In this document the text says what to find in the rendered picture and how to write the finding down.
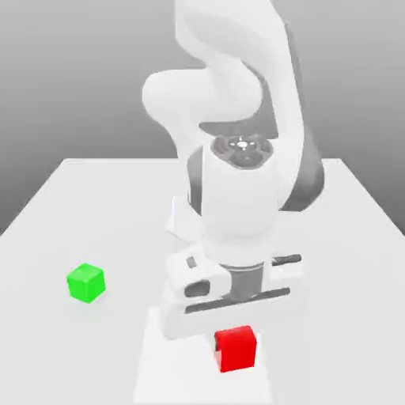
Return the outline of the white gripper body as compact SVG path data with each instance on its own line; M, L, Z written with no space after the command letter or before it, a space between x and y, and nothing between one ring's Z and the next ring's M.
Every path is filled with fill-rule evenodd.
M169 286L165 286L160 305L160 327L167 339L209 334L246 325L258 328L288 309L292 303L293 294L289 287L268 290L239 303L227 299L191 303L180 300Z

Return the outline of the small red cube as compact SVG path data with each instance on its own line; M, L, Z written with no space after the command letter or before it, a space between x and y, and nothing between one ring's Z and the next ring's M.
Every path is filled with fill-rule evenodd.
M257 338L248 325L216 331L215 357L221 373L255 365Z

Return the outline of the small green cube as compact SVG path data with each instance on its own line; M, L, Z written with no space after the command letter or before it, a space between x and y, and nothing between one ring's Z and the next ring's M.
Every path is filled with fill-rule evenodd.
M85 303L91 303L106 289L104 271L83 263L66 276L70 296Z

